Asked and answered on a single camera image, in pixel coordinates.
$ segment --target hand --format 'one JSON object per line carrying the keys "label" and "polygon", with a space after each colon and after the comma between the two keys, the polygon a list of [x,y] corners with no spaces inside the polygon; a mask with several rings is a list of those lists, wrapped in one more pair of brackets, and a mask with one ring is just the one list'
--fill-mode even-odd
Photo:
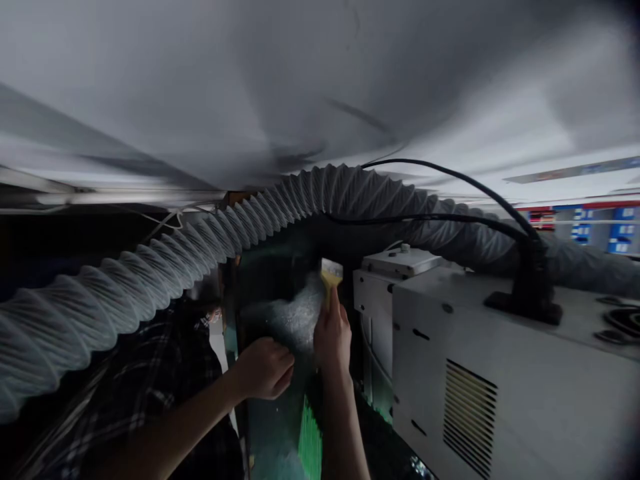
{"label": "hand", "polygon": [[271,337],[263,337],[240,354],[229,374],[242,399],[275,400],[291,383],[293,355]]}
{"label": "hand", "polygon": [[323,375],[349,376],[351,328],[335,287],[330,300],[329,310],[323,305],[313,332],[315,359]]}

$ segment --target brush bristles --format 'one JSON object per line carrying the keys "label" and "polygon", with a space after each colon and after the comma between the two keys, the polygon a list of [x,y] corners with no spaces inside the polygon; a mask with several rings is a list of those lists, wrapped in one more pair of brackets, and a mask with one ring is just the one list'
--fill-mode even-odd
{"label": "brush bristles", "polygon": [[322,271],[327,271],[338,278],[343,278],[343,268],[339,263],[327,259],[322,259],[321,269]]}

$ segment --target white ribbed duct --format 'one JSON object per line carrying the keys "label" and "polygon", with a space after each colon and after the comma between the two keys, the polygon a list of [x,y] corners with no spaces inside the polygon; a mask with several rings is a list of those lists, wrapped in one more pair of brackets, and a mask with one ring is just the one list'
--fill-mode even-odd
{"label": "white ribbed duct", "polygon": [[[42,289],[19,290],[0,305],[0,423],[17,418],[28,397],[52,392],[68,370],[86,368],[92,351],[112,348],[184,289],[288,224],[325,212],[346,219],[412,213],[483,216],[452,200],[415,190],[372,171],[344,165],[292,175],[224,212],[162,235],[135,252],[60,275]],[[429,221],[394,224],[398,239],[480,271],[512,273],[513,241],[480,224]],[[640,297],[639,272],[630,261],[544,237],[555,283],[624,297]]]}

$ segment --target black cable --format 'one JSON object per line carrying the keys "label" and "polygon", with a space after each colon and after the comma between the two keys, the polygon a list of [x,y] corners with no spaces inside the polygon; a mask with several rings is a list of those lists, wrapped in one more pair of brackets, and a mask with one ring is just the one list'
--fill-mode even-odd
{"label": "black cable", "polygon": [[531,226],[531,224],[529,224],[529,222],[522,215],[520,215],[517,212],[517,210],[515,208],[513,208],[513,206],[511,206],[511,204],[509,204],[509,202],[504,200],[504,198],[502,198],[500,195],[498,195],[496,192],[494,192],[490,188],[484,186],[482,183],[478,182],[477,180],[474,180],[471,177],[466,176],[464,173],[456,172],[455,170],[451,170],[451,169],[448,169],[448,168],[445,168],[445,167],[441,167],[440,165],[436,165],[434,163],[427,162],[427,161],[424,161],[424,160],[412,160],[412,159],[378,160],[378,161],[366,163],[366,164],[362,165],[362,168],[375,167],[376,165],[384,165],[386,163],[412,163],[414,165],[422,165],[423,167],[429,167],[429,168],[432,168],[434,170],[441,171],[442,173],[446,173],[448,175],[451,175],[452,177],[459,178],[460,180],[464,180],[468,184],[473,185],[474,187],[476,187],[478,190],[486,193],[493,200],[495,200],[498,203],[498,205],[500,205],[502,208],[504,208],[504,210],[506,210],[506,212],[516,222],[518,222],[518,225],[520,225],[522,227],[522,229],[528,234],[528,236],[529,236],[529,238],[531,240],[540,241],[540,235],[538,234],[538,231],[535,228],[533,228]]}
{"label": "black cable", "polygon": [[456,213],[416,213],[414,215],[399,215],[397,217],[382,217],[365,220],[346,220],[332,217],[328,213],[325,215],[329,220],[340,225],[378,225],[381,223],[398,223],[406,220],[450,220],[463,223],[481,223],[493,230],[511,237],[518,242],[518,244],[522,244],[529,240],[526,234],[510,225],[507,225],[506,223],[482,217],[472,217],[471,215],[458,215]]}

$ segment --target ventilation grille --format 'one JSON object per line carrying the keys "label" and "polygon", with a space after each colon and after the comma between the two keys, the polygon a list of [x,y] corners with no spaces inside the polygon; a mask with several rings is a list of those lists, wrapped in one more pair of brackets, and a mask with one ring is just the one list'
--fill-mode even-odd
{"label": "ventilation grille", "polygon": [[485,480],[491,476],[498,387],[447,360],[445,443]]}

